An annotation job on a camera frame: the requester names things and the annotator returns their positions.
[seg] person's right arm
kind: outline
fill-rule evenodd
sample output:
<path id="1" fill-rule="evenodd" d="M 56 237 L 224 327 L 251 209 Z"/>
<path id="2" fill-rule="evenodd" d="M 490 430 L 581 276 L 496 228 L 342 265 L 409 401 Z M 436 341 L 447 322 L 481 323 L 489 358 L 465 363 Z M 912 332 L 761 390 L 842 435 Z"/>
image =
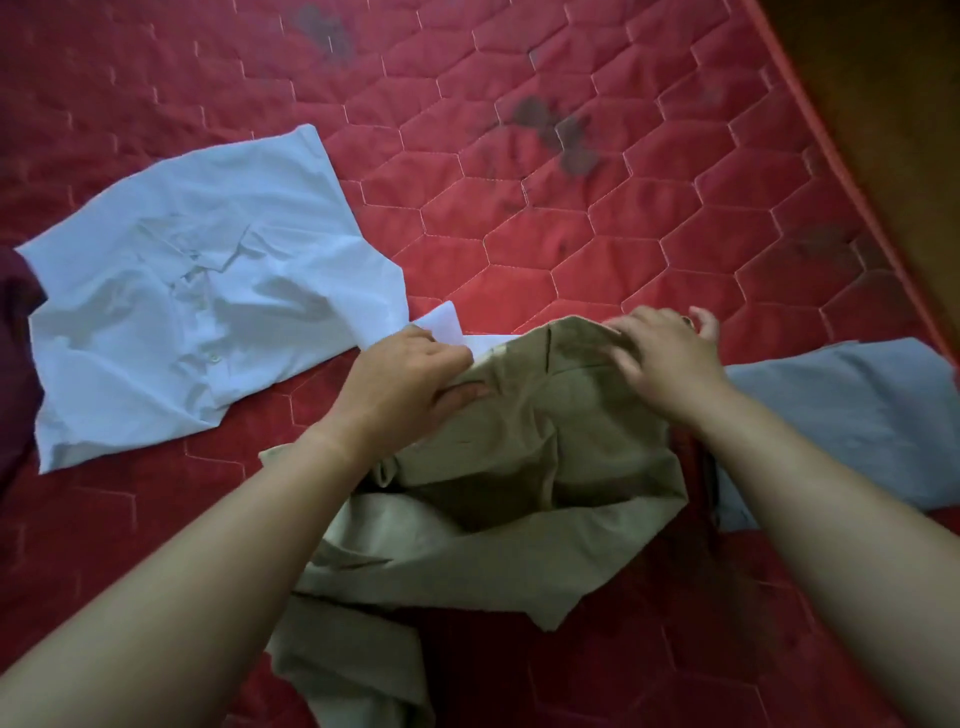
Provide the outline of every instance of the person's right arm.
<path id="1" fill-rule="evenodd" d="M 614 361 L 648 404 L 690 427 L 730 474 L 819 615 L 916 725 L 960 725 L 960 538 L 827 455 L 733 387 L 703 309 L 608 326 Z"/>

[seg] dark red cloth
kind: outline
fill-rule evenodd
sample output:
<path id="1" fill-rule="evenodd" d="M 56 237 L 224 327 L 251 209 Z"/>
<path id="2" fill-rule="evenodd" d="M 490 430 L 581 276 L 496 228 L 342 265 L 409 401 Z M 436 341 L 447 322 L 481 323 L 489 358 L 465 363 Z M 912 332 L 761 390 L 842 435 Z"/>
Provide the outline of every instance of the dark red cloth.
<path id="1" fill-rule="evenodd" d="M 43 298 L 26 261 L 0 246 L 0 493 L 34 439 L 43 392 L 30 352 L 27 317 Z"/>

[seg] forearm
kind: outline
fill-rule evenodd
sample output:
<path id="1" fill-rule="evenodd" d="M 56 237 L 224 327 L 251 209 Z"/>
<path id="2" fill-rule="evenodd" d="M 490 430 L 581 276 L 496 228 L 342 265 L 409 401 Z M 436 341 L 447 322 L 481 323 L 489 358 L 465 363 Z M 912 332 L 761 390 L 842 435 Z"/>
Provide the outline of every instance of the forearm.
<path id="1" fill-rule="evenodd" d="M 215 720 L 369 466 L 326 427 L 314 425 L 4 675 L 4 724 Z"/>
<path id="2" fill-rule="evenodd" d="M 960 724 L 960 540 L 731 391 L 700 435 L 824 620 L 919 725 Z"/>

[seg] red mattress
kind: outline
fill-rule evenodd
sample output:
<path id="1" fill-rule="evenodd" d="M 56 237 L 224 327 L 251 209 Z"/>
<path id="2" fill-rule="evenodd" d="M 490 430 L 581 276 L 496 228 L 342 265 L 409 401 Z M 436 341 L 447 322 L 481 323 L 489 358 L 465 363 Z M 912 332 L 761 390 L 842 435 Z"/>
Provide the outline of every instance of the red mattress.
<path id="1" fill-rule="evenodd" d="M 310 123 L 413 315 L 452 300 L 467 332 L 508 332 L 697 304 L 728 363 L 933 338 L 734 2 L 10 0 L 0 47 L 6 245 L 159 158 Z M 0 505 L 0 667 L 321 417 L 350 360 L 184 440 L 28 462 Z M 441 724 L 901 725 L 765 539 L 700 522 L 556 633 L 406 614 Z M 266 658 L 227 719 L 310 724 Z"/>

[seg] person's left hand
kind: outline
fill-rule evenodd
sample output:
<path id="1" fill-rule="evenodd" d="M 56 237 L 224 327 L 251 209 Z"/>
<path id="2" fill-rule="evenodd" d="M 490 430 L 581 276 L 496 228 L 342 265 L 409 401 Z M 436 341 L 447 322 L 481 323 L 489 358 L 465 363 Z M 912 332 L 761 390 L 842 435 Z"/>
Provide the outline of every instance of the person's left hand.
<path id="1" fill-rule="evenodd" d="M 411 324 L 357 357 L 321 420 L 325 433 L 370 462 L 392 455 L 488 394 L 479 382 L 447 387 L 472 363 L 467 347 L 440 344 Z"/>

